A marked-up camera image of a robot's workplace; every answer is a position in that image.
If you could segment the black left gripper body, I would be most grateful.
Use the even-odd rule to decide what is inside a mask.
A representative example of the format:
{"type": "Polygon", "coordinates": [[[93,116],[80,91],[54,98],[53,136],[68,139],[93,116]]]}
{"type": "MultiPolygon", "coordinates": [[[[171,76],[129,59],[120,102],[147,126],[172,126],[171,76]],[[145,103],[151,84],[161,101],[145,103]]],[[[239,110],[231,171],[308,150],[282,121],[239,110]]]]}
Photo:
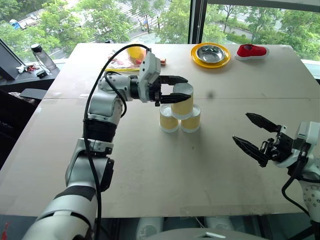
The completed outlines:
{"type": "Polygon", "coordinates": [[[162,94],[162,85],[173,85],[170,76],[159,76],[153,83],[148,83],[147,85],[149,101],[154,102],[156,107],[159,107],[161,104],[173,103],[173,98],[171,95],[162,94]]]}

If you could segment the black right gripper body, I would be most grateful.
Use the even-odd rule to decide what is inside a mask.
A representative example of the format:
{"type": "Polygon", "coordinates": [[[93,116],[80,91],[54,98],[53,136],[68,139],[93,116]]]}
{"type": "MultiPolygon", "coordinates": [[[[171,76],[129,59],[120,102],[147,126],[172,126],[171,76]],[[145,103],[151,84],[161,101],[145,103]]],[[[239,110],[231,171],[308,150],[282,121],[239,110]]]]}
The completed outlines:
{"type": "Polygon", "coordinates": [[[263,141],[260,151],[274,162],[282,163],[292,155],[294,140],[286,135],[287,127],[285,125],[277,125],[275,128],[276,137],[268,138],[263,141]]]}

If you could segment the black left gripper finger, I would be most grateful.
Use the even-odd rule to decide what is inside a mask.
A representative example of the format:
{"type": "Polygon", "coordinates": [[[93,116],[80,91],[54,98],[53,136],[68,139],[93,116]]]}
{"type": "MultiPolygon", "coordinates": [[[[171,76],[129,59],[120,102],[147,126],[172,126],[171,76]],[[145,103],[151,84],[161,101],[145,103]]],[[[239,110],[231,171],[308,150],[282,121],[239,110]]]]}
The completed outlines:
{"type": "Polygon", "coordinates": [[[170,86],[174,86],[176,84],[185,84],[188,83],[188,80],[181,76],[169,75],[167,84],[170,86]]]}
{"type": "Polygon", "coordinates": [[[161,104],[175,104],[186,101],[191,98],[191,95],[185,93],[171,93],[161,96],[161,104]]]}

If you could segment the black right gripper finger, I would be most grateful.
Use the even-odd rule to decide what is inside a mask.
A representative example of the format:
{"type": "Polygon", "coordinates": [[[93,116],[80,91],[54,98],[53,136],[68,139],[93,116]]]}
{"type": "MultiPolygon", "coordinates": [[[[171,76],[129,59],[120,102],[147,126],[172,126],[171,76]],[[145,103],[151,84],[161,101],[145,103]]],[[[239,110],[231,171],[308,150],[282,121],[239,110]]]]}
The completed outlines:
{"type": "Polygon", "coordinates": [[[279,133],[281,131],[281,125],[277,125],[259,114],[247,112],[245,115],[253,124],[269,133],[279,133]]]}
{"type": "Polygon", "coordinates": [[[242,149],[248,156],[255,159],[261,167],[266,167],[269,158],[262,151],[260,151],[258,147],[235,135],[232,136],[232,139],[240,149],[242,149]]]}

